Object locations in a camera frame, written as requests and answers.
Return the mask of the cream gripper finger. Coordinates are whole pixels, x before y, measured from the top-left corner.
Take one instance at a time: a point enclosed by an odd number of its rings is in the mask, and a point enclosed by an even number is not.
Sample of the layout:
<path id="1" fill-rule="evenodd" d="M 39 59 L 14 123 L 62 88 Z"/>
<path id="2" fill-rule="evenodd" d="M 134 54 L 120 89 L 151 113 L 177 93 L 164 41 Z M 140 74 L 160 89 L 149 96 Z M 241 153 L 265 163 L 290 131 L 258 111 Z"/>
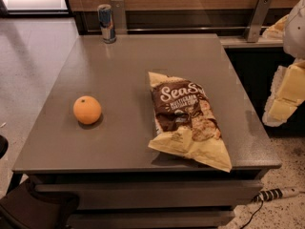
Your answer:
<path id="1" fill-rule="evenodd" d="M 288 15 L 285 15 L 277 20 L 273 25 L 263 32 L 262 37 L 269 39 L 281 39 L 283 37 L 287 19 Z"/>
<path id="2" fill-rule="evenodd" d="M 263 123 L 269 127 L 286 123 L 304 101 L 305 61 L 296 60 L 288 68 L 279 66 L 264 108 Z"/>

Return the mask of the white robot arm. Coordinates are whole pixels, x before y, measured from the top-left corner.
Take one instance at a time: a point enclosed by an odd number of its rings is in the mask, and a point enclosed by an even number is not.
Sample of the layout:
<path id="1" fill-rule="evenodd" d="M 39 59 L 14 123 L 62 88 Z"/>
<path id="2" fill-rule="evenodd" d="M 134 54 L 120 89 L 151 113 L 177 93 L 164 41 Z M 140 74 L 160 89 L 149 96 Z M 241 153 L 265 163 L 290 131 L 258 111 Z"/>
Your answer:
<path id="1" fill-rule="evenodd" d="M 284 52 L 295 59 L 289 67 L 277 68 L 264 108 L 263 123 L 278 127 L 305 101 L 305 0 L 265 30 L 263 37 L 282 39 Z"/>

